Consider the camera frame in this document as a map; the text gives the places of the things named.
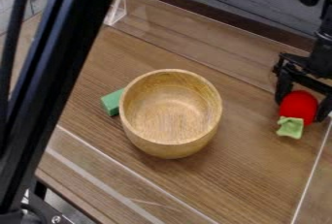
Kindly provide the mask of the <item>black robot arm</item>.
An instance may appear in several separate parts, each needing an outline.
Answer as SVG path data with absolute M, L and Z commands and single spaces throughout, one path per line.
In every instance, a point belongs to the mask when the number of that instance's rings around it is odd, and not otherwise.
M 288 222 L 330 113 L 332 9 L 304 49 L 156 0 L 49 0 L 34 26 L 14 11 L 0 223 L 34 180 L 102 224 Z

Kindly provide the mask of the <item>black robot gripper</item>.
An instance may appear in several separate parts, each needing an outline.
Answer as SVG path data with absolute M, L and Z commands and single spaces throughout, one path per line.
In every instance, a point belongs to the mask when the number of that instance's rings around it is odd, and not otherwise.
M 320 78 L 332 80 L 332 59 L 312 58 L 282 52 L 273 65 L 276 74 L 275 101 L 282 104 L 283 98 L 292 91 L 294 83 L 327 95 L 318 106 L 315 121 L 322 122 L 332 112 L 332 86 L 319 81 Z

